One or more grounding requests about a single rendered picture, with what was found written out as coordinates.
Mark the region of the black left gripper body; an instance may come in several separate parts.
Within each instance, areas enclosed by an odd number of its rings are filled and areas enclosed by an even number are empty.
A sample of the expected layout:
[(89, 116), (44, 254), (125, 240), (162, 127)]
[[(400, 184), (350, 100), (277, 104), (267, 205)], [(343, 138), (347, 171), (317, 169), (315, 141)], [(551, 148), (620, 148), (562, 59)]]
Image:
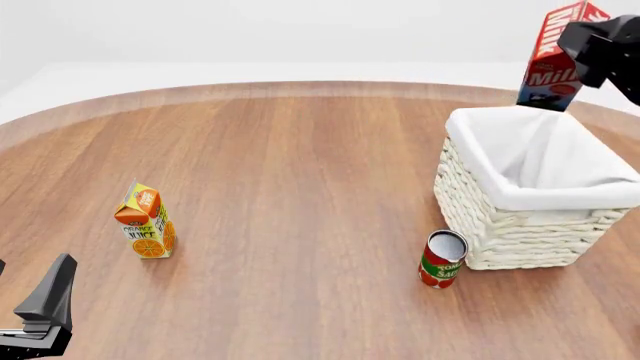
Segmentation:
[(0, 358), (63, 356), (72, 338), (73, 320), (28, 322), (23, 329), (0, 329)]

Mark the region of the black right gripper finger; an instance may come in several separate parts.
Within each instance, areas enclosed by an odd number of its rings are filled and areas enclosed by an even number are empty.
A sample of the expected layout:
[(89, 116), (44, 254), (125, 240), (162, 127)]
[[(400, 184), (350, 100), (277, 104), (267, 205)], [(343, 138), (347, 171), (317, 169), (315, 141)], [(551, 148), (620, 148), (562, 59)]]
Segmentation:
[(616, 34), (619, 18), (600, 22), (569, 23), (559, 38), (558, 46), (575, 63), (583, 86), (599, 89), (608, 80), (618, 86), (619, 47), (611, 39)]

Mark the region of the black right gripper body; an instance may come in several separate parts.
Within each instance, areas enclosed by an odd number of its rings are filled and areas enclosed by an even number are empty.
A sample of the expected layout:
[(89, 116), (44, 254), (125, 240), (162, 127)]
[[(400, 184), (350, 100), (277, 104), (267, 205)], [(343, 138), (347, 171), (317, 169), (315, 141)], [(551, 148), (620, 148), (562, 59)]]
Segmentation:
[(640, 15), (610, 21), (607, 78), (633, 104), (640, 106)]

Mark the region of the red and blue milk carton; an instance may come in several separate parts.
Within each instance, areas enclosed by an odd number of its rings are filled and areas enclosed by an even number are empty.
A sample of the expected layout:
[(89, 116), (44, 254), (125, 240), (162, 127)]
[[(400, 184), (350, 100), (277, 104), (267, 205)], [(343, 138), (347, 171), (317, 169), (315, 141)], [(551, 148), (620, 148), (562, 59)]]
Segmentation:
[(582, 84), (575, 62), (557, 42), (571, 22), (609, 20), (606, 12), (590, 0), (580, 0), (546, 14), (520, 86), (516, 104), (563, 112), (575, 98)]

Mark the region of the white cloth basket liner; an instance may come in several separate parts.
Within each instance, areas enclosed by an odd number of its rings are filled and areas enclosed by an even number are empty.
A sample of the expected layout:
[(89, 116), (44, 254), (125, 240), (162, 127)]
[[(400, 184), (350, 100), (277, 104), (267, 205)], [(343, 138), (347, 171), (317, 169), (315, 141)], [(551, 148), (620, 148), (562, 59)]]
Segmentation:
[(569, 113), (459, 108), (445, 127), (463, 164), (498, 209), (640, 206), (640, 173)]

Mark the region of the white wicker basket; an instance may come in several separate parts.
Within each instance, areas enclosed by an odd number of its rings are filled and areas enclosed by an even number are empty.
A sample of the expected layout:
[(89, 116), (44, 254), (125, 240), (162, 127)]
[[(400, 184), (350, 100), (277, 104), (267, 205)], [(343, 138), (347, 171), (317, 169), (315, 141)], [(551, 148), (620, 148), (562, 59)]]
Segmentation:
[(447, 131), (434, 194), (448, 227), (467, 240), (466, 263), (475, 270), (568, 266), (632, 210), (498, 209), (463, 164)]

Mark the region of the orange juice carton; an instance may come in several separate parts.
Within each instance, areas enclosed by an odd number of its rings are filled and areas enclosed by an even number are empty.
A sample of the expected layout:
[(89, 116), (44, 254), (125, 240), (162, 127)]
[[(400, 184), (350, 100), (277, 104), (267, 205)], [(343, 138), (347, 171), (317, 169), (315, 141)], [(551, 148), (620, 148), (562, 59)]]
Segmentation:
[(177, 234), (156, 189), (134, 180), (116, 209), (114, 218), (140, 259), (171, 257)]

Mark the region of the tomato sauce tin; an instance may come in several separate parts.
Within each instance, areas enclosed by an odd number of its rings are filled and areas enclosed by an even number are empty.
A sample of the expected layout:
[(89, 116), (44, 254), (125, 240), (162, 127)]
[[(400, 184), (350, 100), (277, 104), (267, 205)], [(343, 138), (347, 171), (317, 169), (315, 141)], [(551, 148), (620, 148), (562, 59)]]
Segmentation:
[(452, 230), (434, 231), (427, 239), (418, 266), (420, 280), (435, 289), (450, 287), (468, 251), (468, 243), (461, 234)]

